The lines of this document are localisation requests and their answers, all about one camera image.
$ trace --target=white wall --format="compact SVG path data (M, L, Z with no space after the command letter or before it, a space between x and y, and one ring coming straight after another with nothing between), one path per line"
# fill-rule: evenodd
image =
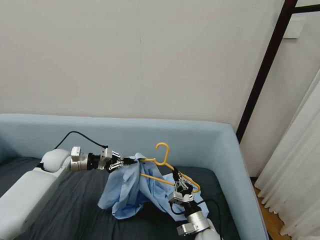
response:
M238 125L271 0L4 0L0 113Z
M299 1L297 6L319 4ZM306 14L298 39L283 39L241 142L256 176L271 157L320 68L320 12Z

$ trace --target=wooden floor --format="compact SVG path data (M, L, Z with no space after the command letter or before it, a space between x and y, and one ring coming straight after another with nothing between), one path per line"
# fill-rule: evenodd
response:
M254 187L255 194L257 195L260 190ZM264 218L265 226L272 237L272 240L291 240L291 237L289 236L281 236L279 234L280 229L283 227L284 222L280 220L277 214L270 213L267 208L265 208L261 204L262 198L258 197L259 206Z

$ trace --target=light blue bed frame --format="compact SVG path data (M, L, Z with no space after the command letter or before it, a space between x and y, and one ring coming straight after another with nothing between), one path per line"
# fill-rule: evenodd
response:
M200 167L217 176L242 240L268 240L257 198L231 125L208 121L93 118L74 116L0 114L0 162L18 156L42 158L69 131L80 131L124 156L140 152L162 161L170 146L168 162ZM60 146L83 152L101 149L79 135L70 135Z

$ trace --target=yellow clothes hanger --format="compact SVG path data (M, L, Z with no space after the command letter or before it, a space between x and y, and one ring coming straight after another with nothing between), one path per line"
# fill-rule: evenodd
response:
M155 146L155 149L158 149L159 146L165 146L166 147L166 152L165 152L165 156L164 156L164 161L163 162L158 162L156 158L146 158L146 159L141 159L140 162L154 162L155 165L157 166L167 166L168 168L170 168L171 170L174 170L174 167L171 166L169 163L167 163L167 160L168 160L168 155L169 155L169 152L170 152L170 147L168 146L168 144L166 144L165 142L159 142L156 146ZM187 175L183 174L182 172L180 172L181 176L184 177L187 181L189 181L190 183L194 184L196 186L196 189L194 189L192 192L193 193L197 193L200 191L200 186L198 183L196 183L195 181L193 181L191 178L189 178ZM169 181L166 181L166 180L163 180L163 179L160 179L160 178L157 178L157 177L154 177L154 176L150 176L150 175L147 175L147 174L144 174L144 173L140 173L140 176L143 176L143 177L147 177L147 178L150 178L150 179L154 179L156 181L159 181L159 182L162 182L162 183L165 183L165 184L169 184L171 186L175 186L174 183L172 182L169 182Z

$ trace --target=black metal frame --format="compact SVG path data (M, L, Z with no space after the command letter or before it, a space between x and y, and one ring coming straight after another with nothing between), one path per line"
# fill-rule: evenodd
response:
M248 98L245 109L243 111L238 129L236 131L236 137L239 143L241 142L245 134L250 117L255 109L259 95L265 84L268 73L276 57L277 51L279 49L282 38L284 37L284 34L286 32L286 29L288 27L292 14L311 13L311 12L320 11L320 4L296 7L297 1L298 0L284 1L279 18L273 30L272 37L266 49L259 72L254 81L250 96Z

